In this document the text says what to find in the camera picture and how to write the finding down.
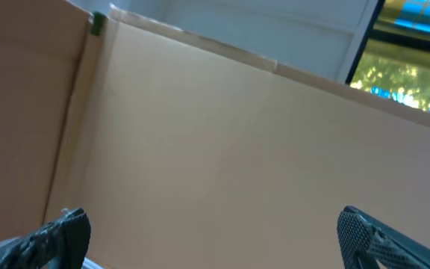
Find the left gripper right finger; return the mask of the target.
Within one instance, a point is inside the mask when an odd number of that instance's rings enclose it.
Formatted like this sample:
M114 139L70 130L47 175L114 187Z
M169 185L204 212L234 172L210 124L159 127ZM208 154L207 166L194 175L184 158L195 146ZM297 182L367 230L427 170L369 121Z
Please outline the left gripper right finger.
M348 205L337 220L345 269L430 269L430 249Z

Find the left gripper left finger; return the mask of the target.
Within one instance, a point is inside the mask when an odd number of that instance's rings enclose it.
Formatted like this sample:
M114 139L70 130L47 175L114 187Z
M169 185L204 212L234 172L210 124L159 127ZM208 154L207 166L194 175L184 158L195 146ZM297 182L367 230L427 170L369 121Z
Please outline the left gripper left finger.
M81 269L90 244L91 226L82 208L39 229L0 241L0 269Z

